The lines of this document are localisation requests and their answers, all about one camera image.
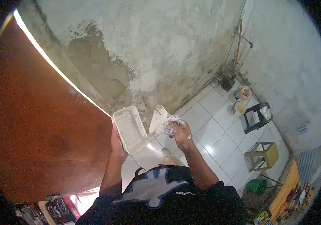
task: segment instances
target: foot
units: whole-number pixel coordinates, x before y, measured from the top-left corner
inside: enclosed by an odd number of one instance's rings
[[[169,151],[169,149],[167,148],[162,148],[162,155],[163,155],[163,158],[169,157],[171,156],[171,151]]]

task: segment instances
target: black plastic stool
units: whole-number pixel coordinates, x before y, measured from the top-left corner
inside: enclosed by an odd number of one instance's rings
[[[246,109],[246,112],[243,114],[244,115],[244,119],[246,121],[246,125],[247,125],[247,128],[244,130],[244,133],[247,134],[249,132],[251,132],[252,130],[257,130],[261,127],[263,127],[264,125],[268,124],[272,118],[273,118],[273,115],[271,113],[271,118],[270,119],[266,119],[264,118],[264,116],[262,115],[262,113],[259,111],[260,109],[262,109],[264,106],[267,106],[268,109],[270,109],[271,107],[269,106],[268,102],[262,102],[262,103],[258,103],[257,105],[255,106],[252,106],[248,109]],[[247,119],[247,113],[250,112],[250,111],[253,111],[253,112],[257,112],[258,114],[258,119],[259,119],[259,122],[252,125],[252,126],[249,126],[249,122],[248,122],[248,119]]]

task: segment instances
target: green plastic basket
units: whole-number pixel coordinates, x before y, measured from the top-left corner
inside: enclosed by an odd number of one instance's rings
[[[267,180],[252,179],[247,184],[247,190],[258,196],[263,195],[267,190]]]

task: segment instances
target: wooden door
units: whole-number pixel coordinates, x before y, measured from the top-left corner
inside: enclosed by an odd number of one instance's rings
[[[0,38],[0,187],[36,202],[100,185],[112,122],[41,56],[13,18]]]

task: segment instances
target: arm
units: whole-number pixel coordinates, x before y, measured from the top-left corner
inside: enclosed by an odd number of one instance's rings
[[[207,190],[211,185],[219,181],[217,175],[209,168],[199,150],[191,138],[191,131],[187,122],[179,126],[169,122],[169,125],[176,131],[175,140],[178,148],[184,153],[190,168],[194,184],[200,190]]]
[[[118,130],[114,123],[110,142],[112,150],[110,151],[103,181],[100,185],[99,196],[110,195],[117,197],[122,192],[122,163],[128,154],[123,150],[122,143],[118,137]]]

